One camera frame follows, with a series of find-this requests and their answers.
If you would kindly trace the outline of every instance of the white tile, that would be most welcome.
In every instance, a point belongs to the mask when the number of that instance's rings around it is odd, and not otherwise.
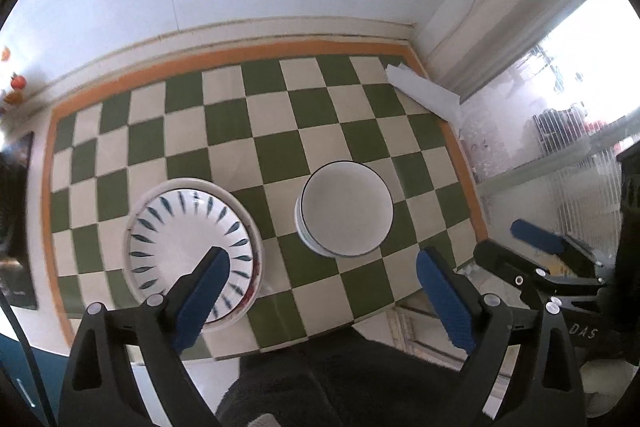
[[[404,192],[402,191],[400,178],[398,178],[398,172],[396,172],[394,162],[391,158],[382,158],[382,160],[368,162],[365,163],[365,165],[377,172],[378,176],[382,178],[386,188],[389,189],[391,199],[394,203],[404,200]]]
[[[287,233],[296,231],[293,208],[308,179],[309,176],[300,176],[300,178],[292,178],[264,186],[276,235],[287,235]]]
[[[353,320],[339,275],[293,288],[293,296],[308,335],[337,328]]]
[[[71,228],[85,227],[98,221],[95,178],[71,185],[69,188],[69,214]]]
[[[411,154],[420,150],[406,116],[378,118],[378,126],[391,156]]]
[[[204,107],[191,107],[164,115],[164,153],[167,156],[207,146]]]
[[[124,169],[129,155],[129,128],[120,127],[98,136],[95,153],[95,174],[103,176]]]
[[[200,335],[212,357],[241,355],[256,351],[259,347],[246,315],[218,331],[207,331],[207,327],[204,326]]]
[[[453,249],[453,258],[456,265],[459,266],[465,261],[471,259],[476,247],[476,232],[470,219],[465,219],[460,223],[453,225],[447,229],[451,240],[451,248]]]
[[[414,222],[418,242],[430,238],[447,228],[435,190],[406,200]]]
[[[210,146],[209,165],[213,182],[230,192],[262,185],[253,138]]]
[[[382,259],[380,248],[376,248],[373,252],[369,252],[366,255],[359,255],[357,257],[337,257],[335,262],[338,265],[338,271],[340,273],[344,273],[359,266],[373,263],[373,261],[377,261],[378,259]]]
[[[131,91],[129,123],[138,123],[164,115],[164,82]]]
[[[76,266],[76,252],[74,250],[74,241],[71,237],[71,230],[56,232],[52,235],[53,256],[56,260],[58,277],[76,275],[78,273],[78,266]]]
[[[71,184],[71,147],[53,155],[51,168],[51,192],[67,188]]]
[[[339,122],[370,120],[374,118],[369,99],[360,84],[328,87]]]
[[[78,275],[78,282],[85,306],[92,302],[101,302],[108,310],[115,309],[105,272],[81,273]]]
[[[98,136],[100,133],[101,111],[101,103],[78,111],[74,130],[74,145],[79,145]]]
[[[415,271],[415,259],[419,251],[420,247],[413,245],[385,257],[386,275],[396,301],[421,288]]]
[[[244,98],[242,68],[228,66],[217,70],[203,71],[202,95],[205,104]]]
[[[124,236],[128,219],[128,216],[122,216],[98,223],[98,240],[105,270],[117,270],[125,266]]]
[[[254,136],[293,131],[298,128],[286,91],[248,96],[246,107]]]
[[[262,273],[258,296],[264,297],[290,290],[291,283],[280,253],[278,240],[275,237],[265,239],[262,245],[264,247],[264,272]]]
[[[356,70],[363,84],[386,84],[385,68],[377,57],[350,57],[353,69]]]
[[[280,67],[284,82],[290,91],[325,86],[318,61],[313,57],[281,60]]]
[[[166,181],[166,160],[158,158],[132,165],[127,169],[129,183],[129,208],[152,188]]]
[[[446,187],[458,181],[446,147],[436,147],[435,149],[422,151],[422,156],[424,156],[424,161],[427,163],[433,188]]]
[[[351,153],[339,123],[300,129],[302,147],[311,172],[327,163],[351,160]]]
[[[399,89],[396,89],[396,95],[398,96],[398,100],[402,104],[402,108],[404,108],[404,112],[407,114],[422,114],[427,111],[424,107],[422,107],[419,103],[417,103],[410,96],[405,95]]]

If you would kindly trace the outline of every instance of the white plate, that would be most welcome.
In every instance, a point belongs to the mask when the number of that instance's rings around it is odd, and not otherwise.
[[[247,211],[217,185],[184,178],[145,195],[127,227],[127,283],[140,302],[166,293],[211,247],[228,252],[231,271],[207,322],[228,325],[255,300],[262,242]]]

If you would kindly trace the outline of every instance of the dark fabric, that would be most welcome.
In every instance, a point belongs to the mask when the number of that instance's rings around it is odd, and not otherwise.
[[[428,427],[457,379],[455,371],[347,328],[243,357],[216,416],[225,427],[246,427],[265,413],[282,427]],[[479,418],[478,425],[489,423]]]

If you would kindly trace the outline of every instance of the blue leaf pattern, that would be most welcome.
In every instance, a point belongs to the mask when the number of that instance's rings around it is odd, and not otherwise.
[[[158,282],[158,279],[151,279],[150,281],[143,282],[138,288],[140,290],[146,290],[148,288],[151,288],[151,286],[153,286],[157,282]]]
[[[164,196],[160,196],[160,203],[162,203],[162,206],[164,206],[165,210],[169,214],[171,214],[171,217],[174,217],[174,210],[171,208],[171,203],[169,203],[169,200]]]
[[[220,219],[226,216],[226,210],[226,206],[224,206],[222,210],[220,210],[220,215],[218,216],[218,219],[216,219],[216,224],[220,222]]]
[[[229,235],[230,233],[234,233],[237,229],[240,228],[240,221],[236,221],[232,224],[229,229],[225,232],[225,235]]]
[[[234,292],[236,292],[239,296],[244,295],[244,292],[242,291],[242,288],[240,286],[233,283],[229,283],[229,286],[231,286],[231,288],[234,289]]]
[[[140,223],[140,225],[145,227],[147,230],[153,230],[154,232],[158,231],[158,230],[156,230],[156,227],[154,227],[149,221],[147,221],[143,217],[139,217],[138,218],[138,222]]]
[[[153,243],[151,239],[149,239],[148,237],[145,237],[144,235],[140,235],[139,233],[132,233],[131,237],[139,241],[142,241],[143,243]]]
[[[162,217],[154,207],[148,206],[146,209],[149,211],[149,213],[151,213],[152,216],[154,216],[158,221],[160,221],[160,223],[164,225],[164,221],[162,220]]]
[[[182,195],[180,190],[178,190],[178,201],[180,201],[180,208],[182,209],[182,213],[186,214],[187,209],[184,207],[184,196]]]

